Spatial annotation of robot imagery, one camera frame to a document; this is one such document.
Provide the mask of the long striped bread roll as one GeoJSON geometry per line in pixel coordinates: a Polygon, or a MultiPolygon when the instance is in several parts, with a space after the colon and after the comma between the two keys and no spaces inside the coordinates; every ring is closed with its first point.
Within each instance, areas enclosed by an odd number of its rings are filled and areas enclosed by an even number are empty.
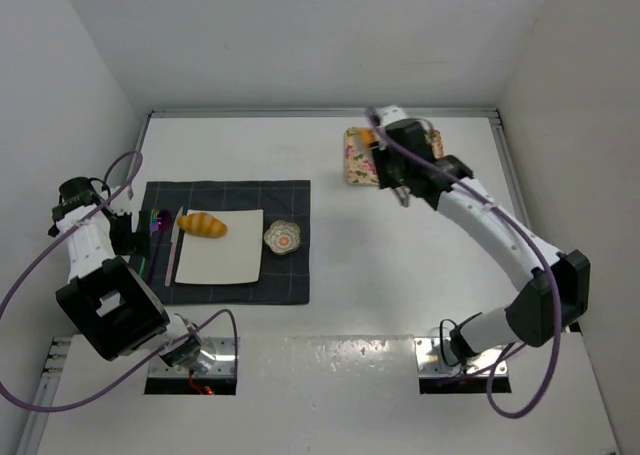
{"type": "Polygon", "coordinates": [[[180,215],[177,218],[177,224],[185,233],[201,238],[221,238],[227,234],[228,230],[226,224],[206,212],[180,215]]]}

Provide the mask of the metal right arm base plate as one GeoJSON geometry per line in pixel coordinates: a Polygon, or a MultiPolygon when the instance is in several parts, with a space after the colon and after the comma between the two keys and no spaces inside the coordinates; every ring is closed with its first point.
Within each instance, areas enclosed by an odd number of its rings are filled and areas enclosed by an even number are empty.
{"type": "Polygon", "coordinates": [[[462,364],[451,351],[447,335],[415,337],[413,342],[418,375],[424,380],[443,380],[460,376],[487,377],[489,368],[497,362],[503,349],[503,346],[491,348],[462,364]]]}

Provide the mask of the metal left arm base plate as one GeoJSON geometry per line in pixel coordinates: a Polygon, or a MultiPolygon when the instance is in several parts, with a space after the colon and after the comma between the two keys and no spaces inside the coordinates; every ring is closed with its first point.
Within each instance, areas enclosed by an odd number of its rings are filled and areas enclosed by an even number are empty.
{"type": "Polygon", "coordinates": [[[233,337],[208,337],[201,339],[197,355],[184,364],[167,365],[160,357],[148,365],[149,378],[184,378],[193,372],[195,378],[223,379],[235,376],[236,343],[233,337]]]}

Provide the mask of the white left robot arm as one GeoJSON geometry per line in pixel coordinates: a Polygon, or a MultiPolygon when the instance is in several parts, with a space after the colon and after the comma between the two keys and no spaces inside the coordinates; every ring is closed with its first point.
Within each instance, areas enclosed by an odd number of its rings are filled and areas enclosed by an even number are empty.
{"type": "Polygon", "coordinates": [[[49,234],[64,236],[70,261],[58,305],[105,360],[149,349],[169,367],[195,368],[202,348],[195,325],[169,314],[130,264],[149,258],[151,234],[165,226],[164,218],[134,215],[126,202],[108,199],[112,188],[93,183],[87,177],[64,182],[52,210],[49,234]]]}

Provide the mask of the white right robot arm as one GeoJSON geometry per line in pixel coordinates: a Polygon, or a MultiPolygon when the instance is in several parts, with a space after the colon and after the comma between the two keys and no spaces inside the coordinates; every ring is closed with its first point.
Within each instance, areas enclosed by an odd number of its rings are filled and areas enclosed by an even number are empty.
{"type": "Polygon", "coordinates": [[[477,313],[449,333],[443,354],[463,364],[499,345],[540,347],[556,328],[576,322],[588,308],[590,262],[579,250],[564,253],[532,234],[495,204],[473,171],[453,155],[439,157],[433,126],[398,107],[368,116],[374,129],[364,142],[381,188],[402,206],[424,200],[463,229],[506,273],[517,296],[510,304],[477,313]]]}

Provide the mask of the small round bun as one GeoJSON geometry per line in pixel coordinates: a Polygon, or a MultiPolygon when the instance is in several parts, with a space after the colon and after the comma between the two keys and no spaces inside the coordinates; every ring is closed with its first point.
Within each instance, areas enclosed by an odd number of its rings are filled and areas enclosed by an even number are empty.
{"type": "Polygon", "coordinates": [[[359,137],[360,137],[360,141],[365,146],[370,146],[377,142],[375,132],[371,129],[366,129],[366,128],[362,129],[359,133],[359,137]]]}

